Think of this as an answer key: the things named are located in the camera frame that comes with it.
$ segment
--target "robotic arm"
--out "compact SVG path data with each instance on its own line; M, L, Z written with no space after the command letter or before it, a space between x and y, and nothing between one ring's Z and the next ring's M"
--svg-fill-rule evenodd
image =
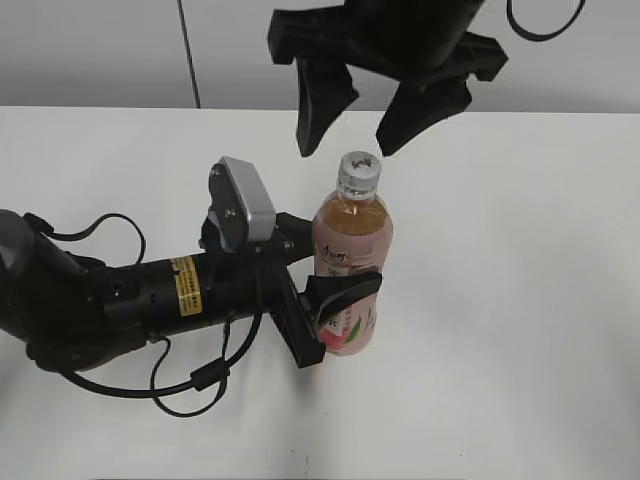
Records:
M141 255L121 268L66 253L50 239L79 240L110 217L127 217L105 215L84 232L62 235L33 214L0 210L0 328L24 341L40 368L95 393L124 398L158 399L220 382L226 388L229 369L251 346L263 312L271 314L298 367L322 362L325 346L317 331L332 315L376 293L381 275L310 276L306 290L297 292L287 266L313 254L311 222L276 215L250 163L224 157L211 169L209 188L203 253L142 263L145 241L138 230ZM240 350L192 372L184 384L132 391L93 384L75 373L148 341L170 345L166 337L210 325L225 324L228 338L231 322L252 314Z

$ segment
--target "black mechanical claw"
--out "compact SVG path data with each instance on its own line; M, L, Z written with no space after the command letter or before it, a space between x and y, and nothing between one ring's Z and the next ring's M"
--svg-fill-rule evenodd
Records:
M508 60L496 40L466 31L483 1L347 0L338 7L276 10L269 49L275 64L297 63L302 156L316 150L358 98L347 65L400 82L377 132L384 155L466 110L469 75L490 82Z

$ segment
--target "yellow warning label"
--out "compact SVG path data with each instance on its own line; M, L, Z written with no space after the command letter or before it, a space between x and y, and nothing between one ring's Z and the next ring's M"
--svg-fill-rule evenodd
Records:
M188 317L202 313L202 296L198 272L191 257L172 258L171 265L175 273L176 290L180 302L180 316Z

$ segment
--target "pink drink bottle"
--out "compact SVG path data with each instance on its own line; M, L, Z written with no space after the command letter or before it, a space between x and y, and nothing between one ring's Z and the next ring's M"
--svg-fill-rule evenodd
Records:
M382 271L393 236L393 224L376 195L382 166L365 152L345 155L338 171L337 189L325 200L313 220L315 273L342 277ZM319 332L327 350L350 355L367 346L376 324L372 295L331 318Z

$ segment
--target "white wall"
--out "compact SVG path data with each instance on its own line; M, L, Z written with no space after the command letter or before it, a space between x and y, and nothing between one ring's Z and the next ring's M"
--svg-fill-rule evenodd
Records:
M0 105L193 105L175 2L0 0Z
M522 23L549 31L577 0L514 0ZM274 66L274 8L334 0L184 0L203 106L297 107L292 68ZM473 109L640 112L640 2L589 0L563 37L528 43L509 28L506 0L487 0L472 30L511 60L491 84L471 82ZM355 71L354 108L385 109L394 82ZM0 0L0 104L191 107L174 0Z

